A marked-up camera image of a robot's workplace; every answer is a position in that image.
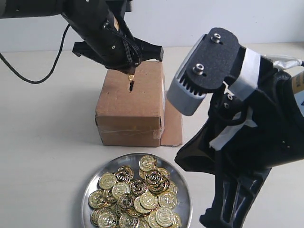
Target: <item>black cable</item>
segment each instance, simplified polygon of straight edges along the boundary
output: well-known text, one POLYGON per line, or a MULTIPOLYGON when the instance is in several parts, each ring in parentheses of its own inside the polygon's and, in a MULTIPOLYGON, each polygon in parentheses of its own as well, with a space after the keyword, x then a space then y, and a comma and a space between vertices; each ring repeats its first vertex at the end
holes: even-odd
POLYGON ((63 36, 62 36, 62 39, 61 39, 61 44, 60 44, 60 49, 59 49, 59 51, 58 51, 57 57, 56 57, 56 59, 55 59, 55 62, 54 62, 54 64, 53 64, 53 66, 52 66, 51 71, 49 72, 49 74, 48 74, 45 78, 43 78, 43 79, 41 79, 41 80, 39 80, 39 81, 32 81, 32 80, 29 80, 29 79, 23 77, 21 74, 19 74, 19 73, 17 72, 17 70, 15 70, 15 68, 13 68, 13 67, 11 66, 11 64, 9 64, 9 62, 5 59, 5 57, 4 57, 1 53, 0 53, 0 59, 4 62, 4 64, 5 64, 5 65, 6 65, 6 66, 7 66, 15 75, 17 75, 18 78, 22 79, 23 81, 25 81, 25 82, 27 82, 27 83, 31 83, 31 84, 41 84, 41 83, 45 82, 46 80, 48 80, 48 78, 51 77, 51 75, 53 74, 53 72, 54 72, 54 70, 55 70, 55 68, 56 68, 57 62, 58 62, 58 60, 59 60, 59 57, 60 57, 60 55, 61 55, 62 48, 63 48, 63 44, 64 44, 64 42, 65 42, 65 38, 66 38, 67 31, 68 31, 69 28, 70 28, 70 25, 68 25, 68 26, 66 27, 66 30, 65 30, 64 33, 63 33, 63 36))

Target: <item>plate rim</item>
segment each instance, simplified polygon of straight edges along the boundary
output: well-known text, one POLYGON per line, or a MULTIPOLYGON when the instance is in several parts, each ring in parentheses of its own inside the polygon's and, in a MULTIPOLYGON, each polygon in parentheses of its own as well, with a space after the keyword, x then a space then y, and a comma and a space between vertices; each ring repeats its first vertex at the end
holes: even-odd
MULTIPOLYGON (((100 168, 98 168, 98 171, 94 174, 94 176, 90 179, 90 181, 88 182, 88 186, 86 187, 85 189, 85 192, 83 194, 83 197, 82 197, 82 200, 81 200, 81 211, 80 211, 80 215, 81 215, 81 225, 82 225, 82 228, 85 228, 85 221, 84 221, 84 204, 86 204, 85 202, 85 198, 86 198, 86 193, 88 192, 89 190, 89 185, 90 183, 96 178, 96 176, 98 175, 98 173, 100 172, 100 170, 104 169, 106 167, 106 165, 110 162, 113 162, 113 161, 116 161, 118 159, 121 159, 123 157, 126 157, 126 156, 130 156, 130 155, 142 155, 142 156, 145 156, 145 155, 150 155, 150 156, 153 156, 157 159, 160 159, 160 160, 163 160, 165 162, 167 162, 168 164, 170 164, 172 167, 174 167, 170 162, 168 162, 166 159, 163 159, 157 155, 154 155, 154 154, 149 154, 149 153, 129 153, 129 154, 125 154, 125 155, 122 155, 122 156, 119 156, 117 158, 114 158, 110 161, 108 161, 107 163, 105 163, 104 165, 102 165, 100 168)), ((181 174, 181 172, 176 169, 176 172, 180 175, 181 179, 183 180, 185 186, 186 186, 186 189, 187 189, 187 192, 188 192, 188 195, 189 195, 189 200, 190 200, 190 218, 189 218, 189 221, 188 221, 188 224, 187 224, 187 228, 190 227, 190 224, 191 224, 191 221, 192 221, 192 215, 193 215, 193 207, 192 207, 192 198, 191 198, 191 195, 190 195, 190 191, 189 191, 189 186, 185 180, 185 178, 183 177, 183 175, 181 174)))

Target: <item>metal tray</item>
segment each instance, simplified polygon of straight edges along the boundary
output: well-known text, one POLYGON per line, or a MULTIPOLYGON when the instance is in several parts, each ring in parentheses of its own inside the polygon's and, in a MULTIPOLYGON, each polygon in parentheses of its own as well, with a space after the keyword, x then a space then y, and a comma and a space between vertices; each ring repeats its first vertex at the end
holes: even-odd
MULTIPOLYGON (((116 172, 123 165, 130 165, 134 170, 134 179, 140 179, 138 174, 139 160, 145 153, 134 153, 116 158, 100 168, 100 171, 91 179, 88 184, 81 204, 81 223, 83 228, 96 228, 90 221, 92 209, 88 205, 89 195, 97 190, 99 178, 106 172, 116 172)), ((189 228, 192 218, 192 202, 189 194, 189 189, 182 175, 167 161, 150 154, 157 160, 157 167, 163 167, 170 172, 170 180, 178 187, 177 199, 178 205, 173 210, 180 215, 183 228, 189 228)))

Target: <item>stacked gold coins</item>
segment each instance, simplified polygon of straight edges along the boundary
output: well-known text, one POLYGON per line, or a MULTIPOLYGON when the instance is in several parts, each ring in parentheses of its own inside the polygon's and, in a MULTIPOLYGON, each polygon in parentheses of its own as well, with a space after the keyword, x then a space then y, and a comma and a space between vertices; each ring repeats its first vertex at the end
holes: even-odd
POLYGON ((141 179, 134 180, 132 167, 123 166, 100 177, 100 189, 89 196, 92 224, 99 228, 181 228, 181 218, 173 212, 178 188, 170 173, 157 168, 150 155, 140 159, 138 172, 141 179))

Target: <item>white table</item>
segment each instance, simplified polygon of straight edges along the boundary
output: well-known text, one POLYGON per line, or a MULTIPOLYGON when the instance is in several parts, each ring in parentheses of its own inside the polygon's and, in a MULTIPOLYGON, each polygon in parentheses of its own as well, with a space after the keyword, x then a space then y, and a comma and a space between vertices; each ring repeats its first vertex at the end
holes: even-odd
MULTIPOLYGON (((303 43, 248 47, 268 54, 304 58, 303 43)), ((166 48, 166 88, 190 48, 166 48)), ((7 53, 23 75, 39 79, 48 73, 55 52, 7 53)), ((174 163, 178 148, 124 148, 101 145, 94 111, 106 70, 84 57, 64 52, 54 75, 29 85, 0 64, 0 227, 81 228, 80 204, 87 183, 100 166, 128 153, 144 152, 174 163)), ((192 117, 184 117, 184 142, 207 119, 209 99, 192 117)), ((186 173, 192 228, 211 206, 214 176, 186 173)), ((244 228, 301 228, 304 224, 304 162, 274 168, 244 228)))

